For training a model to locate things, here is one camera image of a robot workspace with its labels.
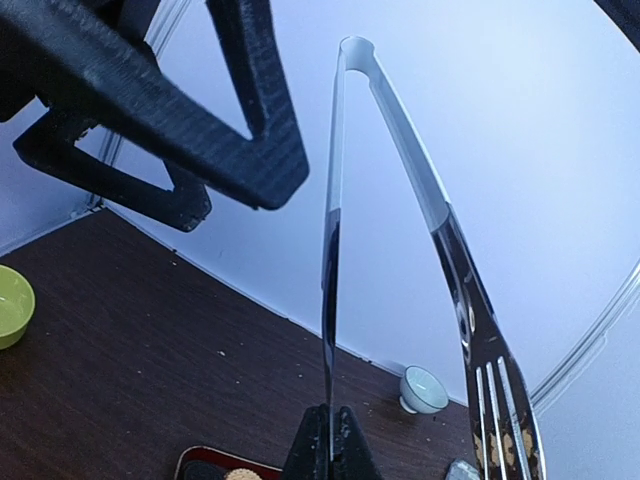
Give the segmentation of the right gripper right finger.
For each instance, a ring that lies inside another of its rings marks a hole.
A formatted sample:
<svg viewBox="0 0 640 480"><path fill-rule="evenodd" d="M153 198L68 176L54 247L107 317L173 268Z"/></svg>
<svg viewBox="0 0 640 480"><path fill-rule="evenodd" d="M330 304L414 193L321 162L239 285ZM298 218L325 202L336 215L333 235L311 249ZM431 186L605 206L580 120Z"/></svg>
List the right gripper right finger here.
<svg viewBox="0 0 640 480"><path fill-rule="evenodd" d="M335 417L335 478L382 480L353 410L343 406Z"/></svg>

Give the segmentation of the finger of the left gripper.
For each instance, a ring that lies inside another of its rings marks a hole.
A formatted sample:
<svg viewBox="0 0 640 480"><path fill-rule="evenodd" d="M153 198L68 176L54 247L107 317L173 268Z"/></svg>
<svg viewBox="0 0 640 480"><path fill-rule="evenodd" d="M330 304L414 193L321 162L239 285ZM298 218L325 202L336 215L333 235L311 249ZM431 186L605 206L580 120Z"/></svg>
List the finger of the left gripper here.
<svg viewBox="0 0 640 480"><path fill-rule="evenodd" d="M309 163L266 1L211 1L250 136L168 80L80 1L5 1L1 67L54 107L79 114L253 208L276 210Z"/></svg>
<svg viewBox="0 0 640 480"><path fill-rule="evenodd" d="M97 123L76 113L50 109L14 142L19 158L30 167L111 200L182 232L194 230L212 210L203 183L166 161L173 184L165 190L120 171L75 146Z"/></svg>

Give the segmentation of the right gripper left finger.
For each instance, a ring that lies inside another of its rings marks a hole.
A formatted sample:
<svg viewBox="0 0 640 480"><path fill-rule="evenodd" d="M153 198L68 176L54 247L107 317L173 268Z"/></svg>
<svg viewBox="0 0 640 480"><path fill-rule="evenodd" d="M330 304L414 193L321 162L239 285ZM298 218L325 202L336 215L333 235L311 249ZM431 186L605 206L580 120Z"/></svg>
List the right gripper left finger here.
<svg viewBox="0 0 640 480"><path fill-rule="evenodd" d="M328 406L305 410L286 462L283 480L325 480L328 478Z"/></svg>

